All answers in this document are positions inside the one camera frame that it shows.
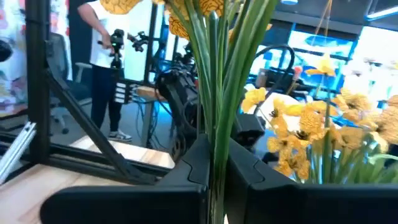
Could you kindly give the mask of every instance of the ceiling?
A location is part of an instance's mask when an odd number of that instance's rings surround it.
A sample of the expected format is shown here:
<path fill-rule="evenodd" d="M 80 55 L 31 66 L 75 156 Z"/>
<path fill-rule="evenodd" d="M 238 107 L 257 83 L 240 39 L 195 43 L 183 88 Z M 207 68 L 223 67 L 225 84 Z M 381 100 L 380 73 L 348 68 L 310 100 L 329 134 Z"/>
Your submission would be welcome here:
<path fill-rule="evenodd" d="M 276 10 L 309 17 L 321 17 L 328 0 L 298 0 L 298 4 L 289 6 L 278 4 Z M 333 0 L 331 20 L 336 22 L 376 26 L 385 29 L 398 30 L 398 15 L 389 16 L 370 24 L 364 20 L 371 0 Z M 381 11 L 398 5 L 397 0 L 378 0 L 375 11 Z"/>

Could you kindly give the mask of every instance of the wall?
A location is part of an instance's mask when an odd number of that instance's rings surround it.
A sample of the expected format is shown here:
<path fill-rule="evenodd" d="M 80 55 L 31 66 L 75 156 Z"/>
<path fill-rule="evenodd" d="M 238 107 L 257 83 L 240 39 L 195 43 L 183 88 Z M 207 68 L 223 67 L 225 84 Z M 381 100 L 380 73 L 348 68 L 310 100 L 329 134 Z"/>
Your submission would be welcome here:
<path fill-rule="evenodd" d="M 51 3 L 51 30 L 64 36 L 67 49 L 70 46 L 68 2 L 52 0 Z M 5 117 L 27 108 L 25 0 L 0 0 L 0 40 L 12 49 L 12 55 L 0 62 L 0 117 Z"/>

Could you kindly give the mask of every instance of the artificial flower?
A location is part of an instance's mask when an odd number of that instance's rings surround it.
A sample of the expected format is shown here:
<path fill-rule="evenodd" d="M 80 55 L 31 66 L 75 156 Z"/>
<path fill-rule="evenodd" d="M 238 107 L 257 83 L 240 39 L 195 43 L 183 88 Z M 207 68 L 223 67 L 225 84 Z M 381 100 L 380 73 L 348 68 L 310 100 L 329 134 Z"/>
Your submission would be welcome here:
<path fill-rule="evenodd" d="M 375 132 L 390 144 L 398 144 L 398 108 L 388 107 L 380 114 L 376 120 L 377 128 Z"/>
<path fill-rule="evenodd" d="M 334 77 L 336 73 L 330 59 L 330 54 L 324 53 L 319 61 L 317 68 L 308 69 L 305 71 L 305 73 L 307 75 L 328 75 Z"/>
<path fill-rule="evenodd" d="M 302 180 L 307 180 L 310 173 L 310 161 L 299 155 L 293 157 L 293 160 L 295 160 L 296 163 L 294 171 L 296 171 L 297 176 Z"/>
<path fill-rule="evenodd" d="M 188 32 L 177 16 L 171 14 L 169 17 L 169 29 L 173 35 L 189 40 Z"/>
<path fill-rule="evenodd" d="M 305 108 L 300 117 L 300 132 L 308 136 L 308 140 L 321 139 L 326 134 L 323 124 L 323 116 L 314 112 L 314 110 Z"/>
<path fill-rule="evenodd" d="M 389 106 L 398 107 L 398 95 L 394 95 L 394 96 L 392 96 L 391 98 L 389 98 L 389 99 L 387 100 L 387 104 L 388 104 Z"/>
<path fill-rule="evenodd" d="M 292 154 L 293 142 L 289 141 L 289 138 L 269 137 L 267 149 L 271 153 L 279 152 L 279 159 L 281 160 L 288 159 Z"/>
<path fill-rule="evenodd" d="M 182 17 L 185 21 L 189 21 L 189 15 L 187 8 L 185 7 L 184 0 L 173 0 L 173 1 L 164 1 L 164 0 L 152 0 L 155 4 L 165 4 L 165 14 L 169 14 L 169 29 L 170 32 L 174 35 L 177 35 L 181 38 L 189 40 L 188 32 L 186 28 L 182 25 L 179 17 L 176 13 L 173 12 L 172 7 L 169 2 L 178 9 L 179 13 L 181 13 Z M 224 1 L 223 0 L 199 0 L 199 6 L 202 13 L 205 16 L 208 16 L 211 11 L 215 11 L 217 16 L 221 16 L 224 9 Z"/>
<path fill-rule="evenodd" d="M 108 12 L 115 15 L 125 15 L 142 0 L 99 0 Z"/>
<path fill-rule="evenodd" d="M 293 69 L 294 69 L 293 80 L 298 80 L 301 76 L 301 73 L 303 72 L 303 67 L 296 66 Z"/>
<path fill-rule="evenodd" d="M 366 95 L 353 94 L 349 90 L 342 88 L 341 94 L 332 99 L 339 109 L 343 112 L 343 117 L 353 122 L 362 120 L 363 114 L 371 110 L 371 103 Z"/>
<path fill-rule="evenodd" d="M 285 108 L 285 103 L 281 99 L 274 99 L 274 110 L 270 114 L 270 125 L 278 138 L 286 138 L 289 135 L 287 123 L 283 117 Z"/>
<path fill-rule="evenodd" d="M 336 144 L 336 145 L 341 145 L 344 143 L 343 137 L 341 133 L 337 130 L 336 125 L 330 120 L 330 128 L 329 128 L 329 135 L 331 140 Z"/>
<path fill-rule="evenodd" d="M 289 141 L 293 143 L 293 147 L 300 153 L 305 153 L 305 149 L 311 143 L 309 140 L 308 135 L 303 131 L 297 131 L 294 135 L 289 136 Z"/>
<path fill-rule="evenodd" d="M 310 161 L 306 157 L 296 154 L 290 159 L 279 161 L 275 170 L 287 177 L 290 177 L 295 172 L 297 177 L 307 180 L 310 171 Z"/>
<path fill-rule="evenodd" d="M 266 89 L 264 87 L 249 90 L 244 94 L 244 99 L 242 101 L 242 110 L 247 113 L 249 110 L 258 103 L 266 100 Z"/>
<path fill-rule="evenodd" d="M 286 177 L 290 177 L 293 174 L 292 168 L 290 168 L 288 161 L 279 161 L 278 166 L 275 167 L 275 170 L 285 175 Z"/>
<path fill-rule="evenodd" d="M 217 16 L 221 16 L 224 9 L 224 0 L 199 0 L 199 5 L 205 16 L 210 15 L 212 11 L 215 11 Z"/>
<path fill-rule="evenodd" d="M 297 104 L 297 105 L 290 105 L 286 107 L 286 115 L 288 116 L 300 116 L 304 108 L 313 110 L 314 112 L 320 113 L 322 115 L 326 114 L 326 107 L 327 103 L 320 100 L 320 101 L 313 101 L 311 103 L 305 104 Z M 338 116 L 337 109 L 330 105 L 330 116 Z"/>
<path fill-rule="evenodd" d="M 395 106 L 388 107 L 381 114 L 371 113 L 356 124 L 370 130 L 382 153 L 387 152 L 389 144 L 398 144 L 398 108 Z"/>
<path fill-rule="evenodd" d="M 343 142 L 337 142 L 336 149 L 358 150 L 362 146 L 364 130 L 362 128 L 344 126 L 338 130 Z"/>

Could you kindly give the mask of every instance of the wooden table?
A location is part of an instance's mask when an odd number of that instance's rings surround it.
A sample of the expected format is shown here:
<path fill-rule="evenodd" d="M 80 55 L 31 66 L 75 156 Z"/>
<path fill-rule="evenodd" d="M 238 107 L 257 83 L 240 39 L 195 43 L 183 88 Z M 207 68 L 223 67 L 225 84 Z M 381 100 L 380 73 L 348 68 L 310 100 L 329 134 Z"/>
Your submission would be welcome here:
<path fill-rule="evenodd" d="M 173 168 L 174 162 L 165 152 L 145 149 L 120 142 L 112 142 L 115 150 L 126 159 Z M 99 152 L 88 136 L 71 146 Z M 77 185 L 126 185 L 112 180 L 79 174 L 69 170 L 36 165 L 0 186 L 1 224 L 39 224 L 39 210 L 43 201 L 53 193 Z"/>
<path fill-rule="evenodd" d="M 122 154 L 126 159 L 137 162 L 145 162 L 148 164 L 162 166 L 170 169 L 174 168 L 175 164 L 169 153 L 156 151 L 153 149 L 147 149 L 139 146 L 133 146 L 130 144 L 116 141 L 109 142 L 115 148 L 115 150 Z M 82 137 L 81 139 L 72 143 L 70 146 L 101 153 L 101 151 L 96 147 L 94 142 L 88 136 Z"/>

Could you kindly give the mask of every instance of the yellow flower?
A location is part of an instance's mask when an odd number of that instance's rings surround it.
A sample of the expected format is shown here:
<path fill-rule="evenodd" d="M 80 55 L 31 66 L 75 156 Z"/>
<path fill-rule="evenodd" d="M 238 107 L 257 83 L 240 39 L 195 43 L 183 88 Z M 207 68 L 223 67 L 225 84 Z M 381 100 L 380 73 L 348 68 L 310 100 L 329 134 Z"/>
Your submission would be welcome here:
<path fill-rule="evenodd" d="M 332 122 L 332 120 L 330 121 L 329 133 L 331 140 L 335 142 L 336 146 L 344 144 L 343 137 L 341 133 L 336 129 L 336 125 Z"/>
<path fill-rule="evenodd" d="M 211 11 L 215 11 L 219 17 L 223 14 L 224 0 L 199 0 L 199 5 L 205 16 L 210 15 Z"/>
<path fill-rule="evenodd" d="M 398 144 L 398 108 L 390 106 L 383 110 L 376 120 L 377 128 L 374 130 L 389 144 Z"/>
<path fill-rule="evenodd" d="M 394 95 L 387 101 L 389 106 L 396 106 L 398 107 L 398 95 Z"/>
<path fill-rule="evenodd" d="M 343 142 L 337 142 L 336 149 L 358 150 L 362 146 L 364 130 L 362 128 L 344 126 L 338 130 Z"/>
<path fill-rule="evenodd" d="M 274 99 L 274 110 L 271 112 L 270 125 L 274 128 L 275 134 L 278 138 L 286 138 L 289 134 L 287 123 L 283 117 L 285 111 L 285 103 L 279 99 Z"/>
<path fill-rule="evenodd" d="M 352 94 L 347 89 L 342 88 L 341 94 L 332 99 L 339 109 L 343 112 L 343 117 L 353 122 L 362 120 L 363 113 L 371 110 L 371 103 L 364 94 Z"/>
<path fill-rule="evenodd" d="M 308 140 L 321 139 L 325 136 L 323 116 L 311 109 L 304 109 L 300 117 L 300 130 L 308 136 Z"/>
<path fill-rule="evenodd" d="M 328 75 L 334 77 L 336 75 L 329 54 L 323 54 L 319 61 L 317 69 L 308 69 L 305 71 L 307 75 Z"/>
<path fill-rule="evenodd" d="M 308 180 L 310 173 L 310 161 L 300 161 L 300 165 L 295 169 L 297 176 L 302 180 Z"/>
<path fill-rule="evenodd" d="M 307 180 L 310 171 L 310 161 L 303 155 L 296 154 L 293 158 L 279 161 L 275 170 L 287 177 L 290 177 L 295 171 L 300 179 Z"/>
<path fill-rule="evenodd" d="M 189 40 L 187 30 L 184 28 L 177 16 L 174 16 L 173 14 L 169 17 L 169 29 L 172 34 Z"/>
<path fill-rule="evenodd" d="M 249 112 L 254 105 L 264 100 L 266 100 L 266 89 L 264 87 L 249 90 L 247 93 L 245 93 L 244 99 L 242 101 L 241 107 L 243 112 Z"/>
<path fill-rule="evenodd" d="M 275 137 L 269 137 L 267 141 L 267 149 L 271 153 L 282 152 L 285 154 L 292 153 L 293 142 L 287 138 L 278 139 Z"/>
<path fill-rule="evenodd" d="M 327 103 L 324 101 L 314 101 L 306 105 L 305 104 L 290 105 L 286 108 L 285 114 L 288 116 L 300 116 L 304 108 L 307 108 L 309 110 L 313 110 L 317 113 L 325 115 L 326 107 Z M 337 109 L 332 105 L 330 105 L 330 116 L 338 116 Z"/>
<path fill-rule="evenodd" d="M 395 106 L 388 107 L 380 115 L 370 114 L 356 124 L 370 129 L 381 152 L 387 152 L 388 144 L 398 144 L 398 108 Z"/>
<path fill-rule="evenodd" d="M 127 14 L 136 4 L 142 0 L 99 0 L 108 12 L 116 15 Z"/>
<path fill-rule="evenodd" d="M 293 174 L 293 170 L 292 168 L 290 168 L 287 161 L 279 161 L 278 166 L 275 168 L 275 170 L 285 175 L 286 177 L 290 177 Z"/>
<path fill-rule="evenodd" d="M 378 133 L 377 131 L 373 131 L 370 133 L 373 136 L 373 139 L 379 143 L 380 145 L 380 152 L 381 153 L 386 153 L 388 151 L 388 142 L 381 137 L 380 133 Z"/>

